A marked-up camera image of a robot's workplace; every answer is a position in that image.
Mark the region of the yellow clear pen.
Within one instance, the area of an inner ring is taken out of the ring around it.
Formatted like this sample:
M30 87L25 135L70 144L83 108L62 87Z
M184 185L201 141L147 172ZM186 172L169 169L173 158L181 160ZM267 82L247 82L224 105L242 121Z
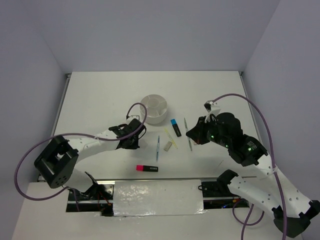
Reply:
M170 135L169 131L167 130L166 127L164 127L164 131L166 133L166 135L168 136L168 138L170 139L171 143L173 144L173 146L178 149L177 144L175 143L174 139L172 138L172 136Z

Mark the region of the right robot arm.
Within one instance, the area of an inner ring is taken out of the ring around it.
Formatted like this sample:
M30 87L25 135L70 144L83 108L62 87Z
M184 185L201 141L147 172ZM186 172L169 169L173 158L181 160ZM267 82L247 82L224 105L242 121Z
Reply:
M243 133L240 121L229 112L199 117L186 136L198 145L213 142L227 149L242 167L252 167L268 191L259 189L233 170L216 180L223 196L234 194L250 201L273 218L275 226L289 238L302 234L320 212L320 202L302 194L280 171L273 167L271 155L254 137Z

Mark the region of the blue clear pen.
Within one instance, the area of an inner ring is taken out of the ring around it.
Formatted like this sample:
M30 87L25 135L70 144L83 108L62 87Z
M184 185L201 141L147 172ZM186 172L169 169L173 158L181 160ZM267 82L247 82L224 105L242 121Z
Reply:
M158 137L157 137L156 162L159 161L159 152L160 152L160 135L158 135Z

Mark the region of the green clear pen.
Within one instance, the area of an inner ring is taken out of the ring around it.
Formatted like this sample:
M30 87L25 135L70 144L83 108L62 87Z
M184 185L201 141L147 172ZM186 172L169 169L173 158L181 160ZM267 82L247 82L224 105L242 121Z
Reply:
M187 132L189 131L188 124L187 124L187 121L186 121L185 117L183 118L183 120L184 120L184 127L185 127L185 131L186 131L186 135L187 135ZM191 139L188 136L187 136L187 140L188 140L188 145L189 145L190 151L192 152L193 151L193 147L192 147Z

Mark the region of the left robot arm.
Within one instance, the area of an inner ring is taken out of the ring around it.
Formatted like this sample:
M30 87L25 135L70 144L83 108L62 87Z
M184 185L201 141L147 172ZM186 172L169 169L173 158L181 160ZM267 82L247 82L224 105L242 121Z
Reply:
M146 131L146 126L138 119L129 117L126 123L111 126L93 138L66 139L59 135L48 143L34 161L34 166L50 188L68 187L91 200L105 188L87 171L75 169L76 164L106 151L136 150Z

